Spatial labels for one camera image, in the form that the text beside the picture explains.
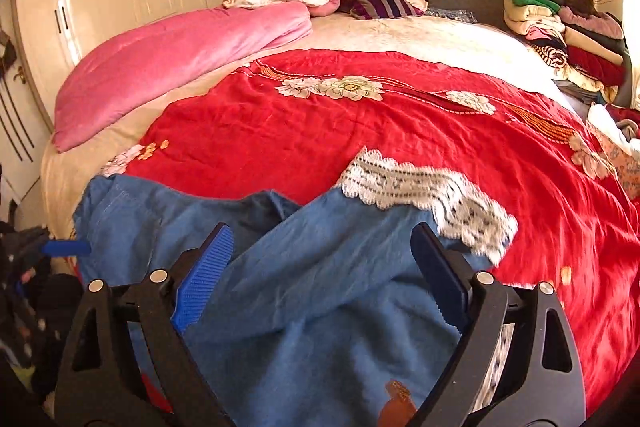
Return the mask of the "blue denim lace-trimmed pants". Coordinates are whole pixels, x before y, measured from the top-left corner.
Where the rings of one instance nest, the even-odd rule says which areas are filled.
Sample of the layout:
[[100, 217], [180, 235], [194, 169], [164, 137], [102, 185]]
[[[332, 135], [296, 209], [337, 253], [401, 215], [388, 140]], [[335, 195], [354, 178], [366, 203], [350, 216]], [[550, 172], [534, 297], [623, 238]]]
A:
[[137, 283], [198, 247], [218, 223], [234, 249], [183, 338], [240, 426], [372, 426], [400, 381], [424, 399], [459, 336], [410, 249], [419, 223], [476, 269], [498, 265], [518, 221], [463, 174], [360, 150], [307, 205], [273, 192], [189, 196], [96, 176], [75, 210], [86, 280]]

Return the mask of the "cream bed sheet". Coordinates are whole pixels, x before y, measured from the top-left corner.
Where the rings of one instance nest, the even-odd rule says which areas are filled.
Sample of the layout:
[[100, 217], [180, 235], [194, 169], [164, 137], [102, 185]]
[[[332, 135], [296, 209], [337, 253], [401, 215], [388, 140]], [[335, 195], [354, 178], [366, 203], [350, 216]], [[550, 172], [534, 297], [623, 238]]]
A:
[[48, 144], [41, 163], [42, 205], [49, 231], [67, 239], [73, 213], [88, 182], [116, 155], [137, 144], [152, 122], [172, 102], [202, 95], [224, 77], [255, 58], [292, 49], [400, 52], [433, 63], [499, 78], [525, 91], [537, 92], [570, 113], [575, 105], [551, 79], [538, 54], [494, 26], [466, 24], [438, 17], [402, 20], [354, 20], [330, 15], [312, 21], [312, 33], [276, 50], [263, 50], [171, 90], [134, 109], [92, 139], [60, 153]]

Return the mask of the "white door with hooks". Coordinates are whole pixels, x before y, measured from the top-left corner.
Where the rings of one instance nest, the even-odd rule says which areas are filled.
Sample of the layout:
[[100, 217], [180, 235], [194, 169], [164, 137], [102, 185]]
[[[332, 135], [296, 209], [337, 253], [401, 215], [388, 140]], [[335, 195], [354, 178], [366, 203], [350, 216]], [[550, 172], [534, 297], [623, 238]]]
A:
[[15, 1], [1, 0], [1, 218], [19, 230], [46, 223], [40, 166], [49, 136], [23, 57]]

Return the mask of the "pink folded quilt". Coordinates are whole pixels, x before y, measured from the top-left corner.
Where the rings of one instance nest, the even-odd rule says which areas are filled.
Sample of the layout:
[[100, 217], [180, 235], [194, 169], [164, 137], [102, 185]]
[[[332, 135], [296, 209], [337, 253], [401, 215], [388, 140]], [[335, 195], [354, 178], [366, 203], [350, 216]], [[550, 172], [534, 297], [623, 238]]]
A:
[[71, 150], [154, 98], [311, 29], [308, 9], [294, 1], [196, 10], [126, 31], [93, 49], [64, 81], [52, 143]]

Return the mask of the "red embroidered bedspread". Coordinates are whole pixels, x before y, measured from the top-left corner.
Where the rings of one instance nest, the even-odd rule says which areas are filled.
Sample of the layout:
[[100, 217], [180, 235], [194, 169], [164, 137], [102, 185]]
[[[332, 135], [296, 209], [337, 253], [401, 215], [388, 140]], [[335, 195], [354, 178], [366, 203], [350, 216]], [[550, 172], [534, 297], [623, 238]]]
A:
[[446, 170], [516, 220], [498, 273], [559, 289], [597, 410], [639, 346], [639, 201], [594, 131], [548, 96], [399, 52], [293, 50], [169, 104], [105, 172], [194, 196], [272, 190], [306, 204], [355, 157], [396, 182], [350, 180], [375, 205], [422, 204]]

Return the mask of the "stack of folded clothes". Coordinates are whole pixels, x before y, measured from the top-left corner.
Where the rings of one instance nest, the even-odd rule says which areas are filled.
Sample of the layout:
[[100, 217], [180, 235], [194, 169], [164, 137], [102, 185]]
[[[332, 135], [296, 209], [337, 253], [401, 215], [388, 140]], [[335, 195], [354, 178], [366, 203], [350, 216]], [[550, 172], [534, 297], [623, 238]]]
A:
[[506, 27], [582, 104], [634, 106], [634, 66], [622, 22], [594, 0], [503, 0]]

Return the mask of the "purple striped pillow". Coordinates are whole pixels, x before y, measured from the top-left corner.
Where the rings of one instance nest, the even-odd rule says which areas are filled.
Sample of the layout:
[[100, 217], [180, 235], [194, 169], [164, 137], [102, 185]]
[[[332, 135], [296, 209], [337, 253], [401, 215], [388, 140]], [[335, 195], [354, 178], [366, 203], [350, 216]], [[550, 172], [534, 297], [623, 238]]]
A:
[[357, 20], [382, 20], [423, 15], [427, 0], [341, 0], [340, 11]]

